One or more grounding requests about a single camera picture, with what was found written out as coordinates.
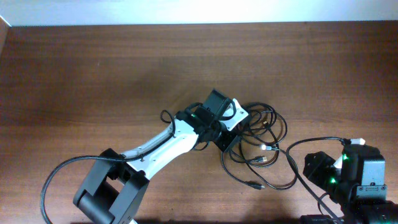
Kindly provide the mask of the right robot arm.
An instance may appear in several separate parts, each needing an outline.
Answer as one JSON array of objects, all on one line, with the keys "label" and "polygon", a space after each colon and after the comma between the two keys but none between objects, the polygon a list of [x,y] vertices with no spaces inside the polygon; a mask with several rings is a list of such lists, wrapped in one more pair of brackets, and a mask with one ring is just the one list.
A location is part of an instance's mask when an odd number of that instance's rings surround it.
[{"label": "right robot arm", "polygon": [[325,152],[305,156],[304,176],[340,205],[344,223],[397,223],[397,204],[386,199],[385,158],[376,147],[349,144],[337,161]]}]

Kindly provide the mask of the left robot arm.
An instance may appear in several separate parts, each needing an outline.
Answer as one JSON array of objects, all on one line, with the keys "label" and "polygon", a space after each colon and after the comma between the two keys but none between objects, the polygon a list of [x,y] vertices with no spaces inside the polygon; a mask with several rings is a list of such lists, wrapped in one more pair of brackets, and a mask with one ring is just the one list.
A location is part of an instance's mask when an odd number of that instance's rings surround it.
[{"label": "left robot arm", "polygon": [[158,171],[201,143],[230,149],[238,140],[236,126],[247,117],[237,99],[213,90],[204,103],[178,111],[169,126],[145,144],[121,154],[103,151],[73,204],[93,223],[134,223],[150,179]]}]

